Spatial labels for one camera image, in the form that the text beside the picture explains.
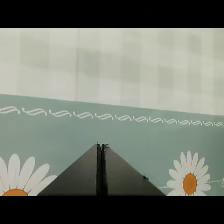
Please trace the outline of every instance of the plaid pattern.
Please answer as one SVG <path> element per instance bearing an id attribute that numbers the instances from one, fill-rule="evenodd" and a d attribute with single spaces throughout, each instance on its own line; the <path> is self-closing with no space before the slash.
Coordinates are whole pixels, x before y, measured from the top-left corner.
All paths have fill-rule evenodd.
<path id="1" fill-rule="evenodd" d="M 224 115 L 222 29 L 0 29 L 0 93 Z"/>

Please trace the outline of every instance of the green surface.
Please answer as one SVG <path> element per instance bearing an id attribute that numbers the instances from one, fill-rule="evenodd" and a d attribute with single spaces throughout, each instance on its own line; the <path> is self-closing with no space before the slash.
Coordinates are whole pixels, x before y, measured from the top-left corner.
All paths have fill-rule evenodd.
<path id="1" fill-rule="evenodd" d="M 71 163 L 84 154 L 96 142 L 110 143 L 111 148 L 122 156 L 141 174 L 146 175 L 157 187 L 165 186 L 171 179 L 169 169 L 173 160 L 180 161 L 180 153 L 188 150 L 205 157 L 211 181 L 224 177 L 224 128 L 216 126 L 193 126 L 167 123 L 119 121 L 122 115 L 182 120 L 224 122 L 223 116 L 200 115 L 131 107 L 68 102 L 32 97 L 0 95 L 0 108 L 15 106 L 21 113 L 0 114 L 0 156 L 8 163 L 17 153 L 21 163 L 36 158 L 36 168 L 50 164 L 50 174 L 59 175 Z M 48 112 L 62 110 L 76 114 L 90 112 L 92 115 L 111 114 L 111 118 L 96 117 L 80 119 L 75 116 L 54 117 L 49 114 L 30 116 L 22 112 L 41 108 Z M 224 195 L 221 183 L 211 183 L 208 195 Z"/>

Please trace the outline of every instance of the daisy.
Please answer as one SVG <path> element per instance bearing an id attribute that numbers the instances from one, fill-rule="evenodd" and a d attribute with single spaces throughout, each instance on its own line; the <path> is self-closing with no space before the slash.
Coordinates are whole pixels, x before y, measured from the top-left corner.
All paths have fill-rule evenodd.
<path id="1" fill-rule="evenodd" d="M 35 158 L 30 157 L 20 171 L 20 159 L 13 154 L 9 159 L 8 169 L 0 157 L 0 196 L 36 196 L 57 176 L 44 179 L 49 171 L 49 164 L 40 166 L 32 175 Z"/>
<path id="2" fill-rule="evenodd" d="M 203 191 L 209 191 L 211 186 L 207 183 L 210 175 L 206 174 L 208 165 L 204 166 L 205 158 L 198 161 L 198 153 L 192 158 L 191 152 L 188 151 L 187 158 L 181 152 L 180 161 L 181 164 L 174 160 L 176 170 L 169 170 L 174 180 L 167 182 L 167 187 L 173 189 L 168 196 L 206 196 Z"/>

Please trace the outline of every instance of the flower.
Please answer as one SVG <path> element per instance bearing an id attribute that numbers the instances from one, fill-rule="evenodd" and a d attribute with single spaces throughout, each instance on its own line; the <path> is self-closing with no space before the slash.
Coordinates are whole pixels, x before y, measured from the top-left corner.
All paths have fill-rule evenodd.
<path id="1" fill-rule="evenodd" d="M 1 196 L 36 196 L 57 176 L 47 175 L 50 165 L 40 166 L 34 173 L 35 158 L 30 157 L 20 171 L 20 159 L 13 154 L 9 159 L 8 170 L 0 157 L 0 195 Z"/>
<path id="2" fill-rule="evenodd" d="M 173 189 L 168 196 L 206 196 L 203 191 L 209 191 L 211 186 L 207 183 L 210 175 L 206 174 L 208 165 L 204 166 L 205 158 L 198 162 L 198 153 L 192 158 L 191 152 L 188 151 L 187 158 L 181 152 L 180 161 L 181 164 L 174 160 L 176 170 L 169 170 L 174 180 L 167 182 L 167 187 Z"/>

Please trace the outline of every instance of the white swirl motif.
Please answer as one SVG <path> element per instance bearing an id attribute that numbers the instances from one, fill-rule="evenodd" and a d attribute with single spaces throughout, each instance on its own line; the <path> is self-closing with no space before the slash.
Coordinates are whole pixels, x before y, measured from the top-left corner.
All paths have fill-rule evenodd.
<path id="1" fill-rule="evenodd" d="M 142 121 L 146 121 L 146 122 L 148 122 L 148 119 L 147 119 L 146 117 L 144 117 L 144 116 L 139 117 L 139 118 L 135 118 L 135 117 L 133 116 L 133 119 L 134 119 L 135 121 L 137 121 L 137 122 L 142 122 Z"/>
<path id="2" fill-rule="evenodd" d="M 59 111 L 59 112 L 56 112 L 56 113 L 52 113 L 52 111 L 49 110 L 49 113 L 52 114 L 55 117 L 63 117 L 63 116 L 66 116 L 66 115 L 69 115 L 69 117 L 72 116 L 67 110 L 62 110 L 62 111 Z"/>
<path id="3" fill-rule="evenodd" d="M 95 113 L 95 117 L 99 118 L 100 120 L 106 120 L 109 118 L 111 118 L 112 120 L 114 119 L 111 114 L 102 114 L 100 116 L 97 116 L 97 114 Z"/>
<path id="4" fill-rule="evenodd" d="M 218 122 L 217 124 L 214 122 L 214 125 L 215 125 L 216 127 L 220 127 L 220 126 L 223 127 L 223 123 L 222 123 L 222 122 Z"/>
<path id="5" fill-rule="evenodd" d="M 208 122 L 206 122 L 206 123 L 203 121 L 203 124 L 204 124 L 205 126 L 210 126 L 210 125 L 213 126 L 213 123 L 212 123 L 211 121 L 208 121 Z"/>
<path id="6" fill-rule="evenodd" d="M 152 122 L 152 123 L 158 123 L 158 122 L 162 122 L 163 123 L 163 119 L 162 118 L 160 118 L 160 117 L 157 117 L 157 118 L 154 118 L 154 119 L 151 119 L 150 117 L 149 117 L 149 120 Z"/>
<path id="7" fill-rule="evenodd" d="M 22 111 L 30 116 L 35 116 L 38 114 L 44 114 L 45 116 L 47 116 L 47 112 L 41 108 L 37 108 L 37 109 L 29 110 L 29 111 L 25 111 L 25 108 L 22 108 Z"/>
<path id="8" fill-rule="evenodd" d="M 201 123 L 201 121 L 192 121 L 191 120 L 191 123 L 193 124 L 193 125 L 202 125 L 202 123 Z"/>
<path id="9" fill-rule="evenodd" d="M 20 111 L 16 107 L 13 107 L 13 106 L 0 108 L 0 114 L 8 114 L 12 112 L 17 112 L 18 114 L 20 114 Z"/>
<path id="10" fill-rule="evenodd" d="M 81 114 L 76 114 L 74 111 L 73 114 L 80 119 L 87 118 L 87 117 L 91 117 L 93 119 L 93 115 L 90 112 L 83 112 Z"/>
<path id="11" fill-rule="evenodd" d="M 185 125 L 185 124 L 190 125 L 191 124 L 191 122 L 189 120 L 180 121 L 179 119 L 178 119 L 178 123 L 181 124 L 181 125 Z"/>
<path id="12" fill-rule="evenodd" d="M 117 118 L 119 121 L 126 121 L 126 120 L 130 120 L 132 121 L 132 119 L 128 116 L 128 115 L 123 115 L 121 117 L 117 117 L 117 115 L 115 115 L 115 118 Z"/>
<path id="13" fill-rule="evenodd" d="M 164 118 L 164 121 L 167 123 L 167 124 L 173 124 L 173 123 L 176 123 L 177 124 L 177 121 L 175 119 L 170 119 L 170 120 L 166 120 L 166 118 Z"/>

